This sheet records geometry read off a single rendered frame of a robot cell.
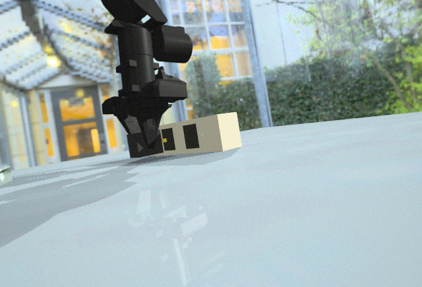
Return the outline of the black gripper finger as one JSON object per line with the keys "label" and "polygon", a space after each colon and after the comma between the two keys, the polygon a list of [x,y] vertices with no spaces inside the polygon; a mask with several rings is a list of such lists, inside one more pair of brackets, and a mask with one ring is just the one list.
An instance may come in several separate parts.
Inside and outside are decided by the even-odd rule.
{"label": "black gripper finger", "polygon": [[127,134],[141,133],[134,111],[119,111],[113,113],[124,126]]}
{"label": "black gripper finger", "polygon": [[148,149],[155,147],[160,120],[162,115],[171,106],[172,104],[141,104],[133,107]]}

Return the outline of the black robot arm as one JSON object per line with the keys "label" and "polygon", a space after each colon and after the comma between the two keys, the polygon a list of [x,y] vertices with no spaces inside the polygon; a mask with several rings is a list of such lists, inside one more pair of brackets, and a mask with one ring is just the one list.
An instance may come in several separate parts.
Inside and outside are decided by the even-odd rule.
{"label": "black robot arm", "polygon": [[[193,43],[182,26],[164,25],[167,18],[155,0],[100,0],[114,17],[104,30],[116,34],[119,59],[149,55],[156,61],[186,63]],[[146,15],[151,18],[141,21]]]}

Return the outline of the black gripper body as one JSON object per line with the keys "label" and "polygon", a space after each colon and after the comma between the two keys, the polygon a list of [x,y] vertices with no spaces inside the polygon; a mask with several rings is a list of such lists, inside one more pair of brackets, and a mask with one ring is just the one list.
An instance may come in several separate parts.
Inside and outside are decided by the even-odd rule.
{"label": "black gripper body", "polygon": [[167,98],[182,100],[188,98],[187,86],[182,80],[156,79],[155,70],[159,63],[149,55],[128,55],[120,59],[116,73],[121,73],[123,88],[119,96],[113,96],[102,103],[103,114],[119,111],[134,111],[141,104],[168,104]]}

